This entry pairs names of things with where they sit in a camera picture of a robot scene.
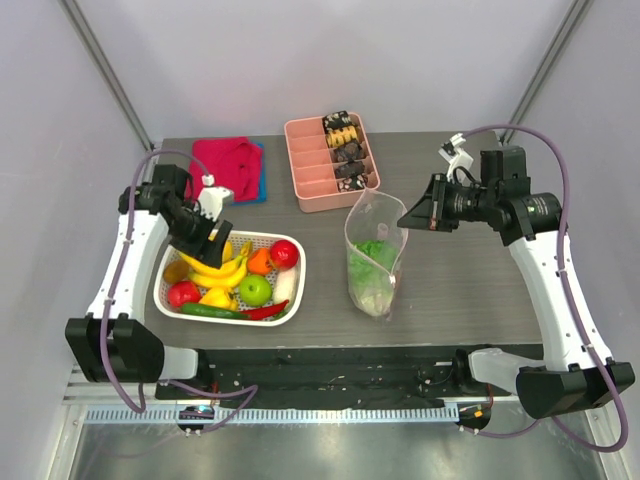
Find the clear zip top bag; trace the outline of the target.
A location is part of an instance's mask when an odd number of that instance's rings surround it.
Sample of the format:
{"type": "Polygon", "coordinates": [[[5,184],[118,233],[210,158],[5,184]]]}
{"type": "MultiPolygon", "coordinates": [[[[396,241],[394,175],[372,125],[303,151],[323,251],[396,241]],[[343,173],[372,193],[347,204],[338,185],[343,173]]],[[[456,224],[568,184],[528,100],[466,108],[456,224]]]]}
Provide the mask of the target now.
{"type": "Polygon", "coordinates": [[[397,222],[406,213],[398,198],[365,189],[344,224],[349,295],[375,319],[391,315],[408,240],[408,230],[397,222]]]}

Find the green toy apple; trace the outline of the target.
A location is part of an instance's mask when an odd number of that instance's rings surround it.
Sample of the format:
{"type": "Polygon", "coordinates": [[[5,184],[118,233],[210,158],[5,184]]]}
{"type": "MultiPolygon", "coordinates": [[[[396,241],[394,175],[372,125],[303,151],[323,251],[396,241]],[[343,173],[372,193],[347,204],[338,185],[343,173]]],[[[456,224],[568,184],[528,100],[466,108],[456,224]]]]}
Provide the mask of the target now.
{"type": "Polygon", "coordinates": [[[250,307],[262,307],[272,298],[272,287],[266,277],[258,274],[246,276],[238,286],[242,302],[250,307]]]}

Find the red toy apple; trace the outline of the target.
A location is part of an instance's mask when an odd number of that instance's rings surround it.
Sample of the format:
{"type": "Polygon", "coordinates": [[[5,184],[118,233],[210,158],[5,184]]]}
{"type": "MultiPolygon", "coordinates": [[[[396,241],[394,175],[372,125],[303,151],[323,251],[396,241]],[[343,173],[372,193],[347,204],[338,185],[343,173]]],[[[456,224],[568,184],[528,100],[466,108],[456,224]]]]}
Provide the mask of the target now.
{"type": "Polygon", "coordinates": [[[289,240],[278,240],[269,249],[270,261],[276,270],[289,270],[294,268],[300,258],[299,250],[289,240]]]}

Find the red toy chili pepper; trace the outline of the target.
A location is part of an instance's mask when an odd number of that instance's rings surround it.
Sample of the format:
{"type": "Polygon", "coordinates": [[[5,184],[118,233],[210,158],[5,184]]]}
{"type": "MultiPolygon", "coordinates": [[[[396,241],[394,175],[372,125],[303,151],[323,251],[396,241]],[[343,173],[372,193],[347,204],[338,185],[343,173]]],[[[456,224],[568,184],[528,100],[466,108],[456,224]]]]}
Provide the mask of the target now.
{"type": "Polygon", "coordinates": [[[261,321],[270,317],[278,316],[282,312],[286,310],[289,301],[285,300],[278,304],[273,304],[270,306],[263,306],[260,308],[244,310],[243,314],[252,321],[261,321]]]}

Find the green toy lettuce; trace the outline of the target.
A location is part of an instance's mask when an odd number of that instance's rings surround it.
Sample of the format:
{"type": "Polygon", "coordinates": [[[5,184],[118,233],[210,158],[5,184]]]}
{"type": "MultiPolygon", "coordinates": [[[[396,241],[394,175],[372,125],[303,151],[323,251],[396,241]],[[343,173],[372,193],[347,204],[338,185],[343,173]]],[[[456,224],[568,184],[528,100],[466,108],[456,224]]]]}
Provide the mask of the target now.
{"type": "Polygon", "coordinates": [[[382,240],[354,243],[348,252],[349,293],[356,307],[371,317],[390,313],[398,254],[396,247],[382,240]]]}

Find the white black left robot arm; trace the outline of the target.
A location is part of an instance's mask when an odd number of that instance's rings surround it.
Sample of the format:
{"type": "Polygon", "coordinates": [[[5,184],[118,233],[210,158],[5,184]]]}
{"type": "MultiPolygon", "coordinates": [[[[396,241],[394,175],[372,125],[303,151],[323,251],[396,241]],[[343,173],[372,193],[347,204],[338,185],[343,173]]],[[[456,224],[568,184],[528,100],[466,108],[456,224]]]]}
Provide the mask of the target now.
{"type": "Polygon", "coordinates": [[[105,278],[82,318],[71,318],[65,338],[90,382],[155,383],[178,380],[190,398],[205,397],[212,373],[194,349],[169,347],[144,325],[146,293],[164,244],[207,265],[220,267],[232,225],[220,214],[233,193],[202,178],[197,199],[193,182],[174,165],[155,167],[150,181],[125,189],[119,198],[118,233],[105,278]]]}

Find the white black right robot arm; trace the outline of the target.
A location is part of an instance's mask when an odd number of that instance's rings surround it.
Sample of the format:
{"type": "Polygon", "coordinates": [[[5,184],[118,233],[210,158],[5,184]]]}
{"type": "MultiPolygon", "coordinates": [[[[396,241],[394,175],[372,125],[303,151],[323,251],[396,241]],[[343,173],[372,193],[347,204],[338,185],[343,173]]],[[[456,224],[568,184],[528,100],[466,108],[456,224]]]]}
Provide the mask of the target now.
{"type": "Polygon", "coordinates": [[[460,222],[482,222],[500,235],[524,279],[543,342],[534,361],[498,348],[476,350],[456,365],[451,380],[472,395],[486,383],[519,397],[534,419],[601,407],[612,399],[604,376],[617,392],[635,381],[628,362],[614,360],[595,326],[571,264],[568,245],[559,247],[562,207],[551,193],[531,191],[526,153],[518,147],[484,150],[480,176],[469,171],[472,158],[452,143],[440,155],[445,173],[431,177],[422,198],[399,221],[401,228],[451,232],[460,222]]]}

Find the brown toy kiwi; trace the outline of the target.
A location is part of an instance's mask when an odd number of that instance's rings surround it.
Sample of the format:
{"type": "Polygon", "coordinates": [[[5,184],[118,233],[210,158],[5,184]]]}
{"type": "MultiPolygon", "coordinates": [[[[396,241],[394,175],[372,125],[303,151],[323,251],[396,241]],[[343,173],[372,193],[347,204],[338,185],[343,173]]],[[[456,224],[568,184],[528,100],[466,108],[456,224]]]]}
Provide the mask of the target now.
{"type": "Polygon", "coordinates": [[[184,281],[187,278],[189,271],[189,265],[183,259],[179,258],[166,265],[162,278],[167,284],[174,285],[184,281]]]}

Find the small orange toy fruit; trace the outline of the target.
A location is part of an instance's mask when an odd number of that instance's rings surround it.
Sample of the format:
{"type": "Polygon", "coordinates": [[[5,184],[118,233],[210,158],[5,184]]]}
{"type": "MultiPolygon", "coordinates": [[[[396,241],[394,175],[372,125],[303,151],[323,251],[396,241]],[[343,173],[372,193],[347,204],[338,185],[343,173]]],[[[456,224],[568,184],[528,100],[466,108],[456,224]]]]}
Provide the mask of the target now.
{"type": "Polygon", "coordinates": [[[251,274],[267,276],[273,270],[270,250],[260,248],[254,251],[247,261],[247,268],[251,274]]]}

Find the white perforated plastic basket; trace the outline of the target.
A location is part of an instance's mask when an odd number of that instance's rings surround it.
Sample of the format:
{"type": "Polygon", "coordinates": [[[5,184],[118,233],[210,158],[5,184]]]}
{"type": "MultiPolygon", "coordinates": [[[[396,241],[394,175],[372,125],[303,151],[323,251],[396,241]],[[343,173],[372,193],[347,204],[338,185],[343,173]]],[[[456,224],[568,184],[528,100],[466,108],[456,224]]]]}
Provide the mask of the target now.
{"type": "MultiPolygon", "coordinates": [[[[200,323],[210,323],[210,324],[227,324],[227,325],[242,325],[242,326],[252,326],[252,327],[275,327],[282,325],[289,321],[293,315],[297,312],[304,291],[304,283],[305,283],[305,275],[306,275],[306,257],[304,253],[304,249],[302,245],[295,239],[278,234],[267,234],[267,233],[258,233],[258,232],[246,232],[246,231],[234,231],[231,233],[229,237],[229,241],[233,245],[233,258],[240,254],[241,247],[247,242],[253,242],[253,250],[249,254],[250,255],[260,248],[268,248],[278,240],[289,240],[296,245],[299,250],[300,258],[297,265],[294,267],[297,270],[298,282],[296,293],[294,298],[289,302],[286,310],[279,314],[278,316],[270,317],[261,321],[252,321],[252,320],[229,320],[229,319],[219,319],[219,318],[207,318],[201,316],[193,316],[193,315],[184,315],[180,312],[179,309],[174,309],[167,300],[167,292],[172,285],[167,284],[163,278],[162,274],[167,264],[171,263],[180,258],[178,255],[178,251],[173,247],[169,246],[166,248],[165,253],[160,261],[160,267],[155,279],[155,285],[153,286],[153,299],[155,306],[158,310],[164,315],[184,321],[194,321],[200,323]]],[[[270,274],[264,276],[267,278],[272,287],[272,295],[273,295],[273,287],[275,284],[276,276],[280,270],[276,270],[273,268],[270,274]]],[[[244,310],[250,310],[260,307],[250,307],[241,301],[238,286],[233,290],[235,299],[238,302],[238,310],[239,312],[243,312],[244,310]]],[[[206,294],[210,289],[199,287],[201,298],[204,294],[206,294]]],[[[275,304],[271,298],[271,300],[264,306],[270,306],[275,304]]]]}

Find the red toy tomato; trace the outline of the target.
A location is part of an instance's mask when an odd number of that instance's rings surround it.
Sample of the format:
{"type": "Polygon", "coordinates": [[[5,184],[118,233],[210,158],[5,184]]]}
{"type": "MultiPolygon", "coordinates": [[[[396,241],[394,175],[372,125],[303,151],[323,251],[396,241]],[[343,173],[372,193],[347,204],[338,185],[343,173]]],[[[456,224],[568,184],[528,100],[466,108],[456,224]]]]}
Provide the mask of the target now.
{"type": "Polygon", "coordinates": [[[174,309],[179,309],[186,303],[198,303],[200,299],[199,287],[191,281],[177,282],[167,292],[167,300],[174,309]]]}

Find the blue folded cloth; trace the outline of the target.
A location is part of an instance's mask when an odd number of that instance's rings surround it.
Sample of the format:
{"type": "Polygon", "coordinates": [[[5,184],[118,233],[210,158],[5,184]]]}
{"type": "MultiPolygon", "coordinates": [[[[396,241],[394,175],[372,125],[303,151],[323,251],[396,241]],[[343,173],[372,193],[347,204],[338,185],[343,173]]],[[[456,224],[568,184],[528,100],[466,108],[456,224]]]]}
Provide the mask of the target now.
{"type": "Polygon", "coordinates": [[[266,186],[266,164],[265,164],[265,148],[264,144],[260,142],[253,142],[253,145],[261,150],[261,170],[259,177],[258,194],[252,200],[247,201],[235,201],[236,205],[250,205],[264,203],[267,199],[267,186],[266,186]]]}

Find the magenta folded cloth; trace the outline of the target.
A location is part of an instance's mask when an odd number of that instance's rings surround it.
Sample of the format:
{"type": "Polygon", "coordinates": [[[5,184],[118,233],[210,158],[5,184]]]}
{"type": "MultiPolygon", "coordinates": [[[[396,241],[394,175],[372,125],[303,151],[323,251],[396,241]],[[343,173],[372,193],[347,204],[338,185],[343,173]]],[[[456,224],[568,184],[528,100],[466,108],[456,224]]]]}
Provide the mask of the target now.
{"type": "Polygon", "coordinates": [[[247,137],[199,139],[192,155],[214,176],[215,186],[234,193],[236,203],[257,200],[260,193],[263,149],[247,137]]]}

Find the white toy radish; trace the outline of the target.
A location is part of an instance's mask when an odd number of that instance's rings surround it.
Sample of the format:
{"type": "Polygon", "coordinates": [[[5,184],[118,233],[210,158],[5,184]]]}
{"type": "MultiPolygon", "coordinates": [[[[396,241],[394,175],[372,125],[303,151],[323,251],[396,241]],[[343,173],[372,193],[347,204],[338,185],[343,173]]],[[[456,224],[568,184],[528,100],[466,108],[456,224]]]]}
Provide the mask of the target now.
{"type": "Polygon", "coordinates": [[[291,268],[288,270],[280,270],[276,276],[273,287],[272,300],[275,304],[282,302],[290,302],[296,293],[297,288],[297,270],[291,268]]]}

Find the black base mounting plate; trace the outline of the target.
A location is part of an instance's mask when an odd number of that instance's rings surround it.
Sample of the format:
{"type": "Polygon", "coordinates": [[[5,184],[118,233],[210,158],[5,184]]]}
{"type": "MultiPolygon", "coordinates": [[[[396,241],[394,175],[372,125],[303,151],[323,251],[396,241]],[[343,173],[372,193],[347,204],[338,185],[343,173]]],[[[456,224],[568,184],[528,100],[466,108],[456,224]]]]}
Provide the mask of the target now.
{"type": "Polygon", "coordinates": [[[255,409],[408,409],[453,397],[506,396],[464,380],[452,346],[202,350],[187,385],[229,394],[252,385],[255,409]]]}

